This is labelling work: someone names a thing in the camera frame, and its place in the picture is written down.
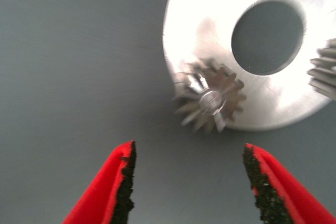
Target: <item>center hole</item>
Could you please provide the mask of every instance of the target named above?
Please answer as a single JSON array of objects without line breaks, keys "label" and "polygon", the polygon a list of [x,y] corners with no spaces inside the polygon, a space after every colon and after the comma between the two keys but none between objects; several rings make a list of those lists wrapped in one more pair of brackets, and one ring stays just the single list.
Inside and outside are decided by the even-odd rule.
[{"label": "center hole", "polygon": [[293,61],[302,39],[303,23],[296,10],[284,2],[267,1],[240,18],[232,34],[232,52],[246,71],[273,74]]}]

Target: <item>metal disc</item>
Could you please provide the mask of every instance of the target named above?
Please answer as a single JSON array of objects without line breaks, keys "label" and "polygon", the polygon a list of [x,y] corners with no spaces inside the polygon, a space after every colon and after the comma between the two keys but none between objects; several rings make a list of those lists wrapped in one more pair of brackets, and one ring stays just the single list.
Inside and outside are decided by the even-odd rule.
[{"label": "metal disc", "polygon": [[166,63],[175,85],[190,63],[214,58],[243,81],[244,112],[228,127],[241,130],[275,129],[316,112],[330,99],[308,85],[307,71],[317,49],[335,37],[335,0],[272,0],[293,7],[304,25],[303,42],[294,60],[282,70],[259,76],[235,60],[231,40],[235,25],[252,6],[268,0],[169,0],[163,28]]}]

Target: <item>large metal gear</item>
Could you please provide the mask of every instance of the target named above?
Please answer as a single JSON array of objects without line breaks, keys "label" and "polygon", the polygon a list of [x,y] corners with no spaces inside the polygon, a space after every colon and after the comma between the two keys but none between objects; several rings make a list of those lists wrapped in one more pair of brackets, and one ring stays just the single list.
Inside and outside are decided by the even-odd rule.
[{"label": "large metal gear", "polygon": [[328,40],[327,47],[318,53],[320,58],[310,60],[315,68],[308,71],[313,76],[309,84],[317,92],[336,100],[336,38]]},{"label": "large metal gear", "polygon": [[182,106],[176,113],[186,114],[182,125],[195,122],[194,132],[202,126],[206,132],[215,126],[221,132],[227,120],[235,120],[234,112],[243,111],[239,102],[245,100],[246,96],[239,91],[244,84],[224,66],[218,70],[195,69],[193,73],[186,73],[185,79],[185,92],[177,97]]},{"label": "large metal gear", "polygon": [[[237,62],[232,46],[233,33],[249,10],[270,2],[286,5],[299,16],[303,27],[302,42],[276,71],[255,74]],[[176,95],[183,94],[183,73],[187,64],[214,59],[218,66],[224,64],[237,73],[248,97],[244,113],[235,122],[228,120],[227,127],[271,130],[312,115],[330,101],[308,85],[307,71],[312,68],[310,59],[318,57],[316,49],[323,47],[335,34],[335,8],[334,0],[169,0],[163,48]]]}]

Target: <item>silver gear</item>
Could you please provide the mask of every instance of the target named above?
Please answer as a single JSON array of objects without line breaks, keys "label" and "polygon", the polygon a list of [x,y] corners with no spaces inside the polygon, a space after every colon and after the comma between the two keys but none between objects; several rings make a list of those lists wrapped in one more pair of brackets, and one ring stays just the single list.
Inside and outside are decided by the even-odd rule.
[{"label": "silver gear", "polygon": [[310,60],[315,68],[308,71],[312,76],[309,84],[317,92],[336,100],[336,38],[329,40],[327,47],[318,53],[320,58]]},{"label": "silver gear", "polygon": [[195,67],[194,72],[185,74],[184,92],[177,97],[182,102],[176,114],[186,114],[182,125],[194,123],[193,131],[202,126],[210,132],[214,126],[221,132],[226,120],[234,121],[233,113],[243,111],[240,101],[246,99],[239,91],[243,82],[225,66],[219,69]]}]

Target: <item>gray background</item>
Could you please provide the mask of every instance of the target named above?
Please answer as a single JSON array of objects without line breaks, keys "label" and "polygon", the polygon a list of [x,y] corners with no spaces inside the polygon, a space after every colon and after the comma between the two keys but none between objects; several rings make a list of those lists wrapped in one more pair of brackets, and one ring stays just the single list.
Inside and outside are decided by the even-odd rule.
[{"label": "gray background", "polygon": [[283,129],[192,134],[172,114],[167,0],[0,0],[0,223],[60,223],[135,139],[129,223],[261,223],[246,142],[334,215],[335,103]]}]

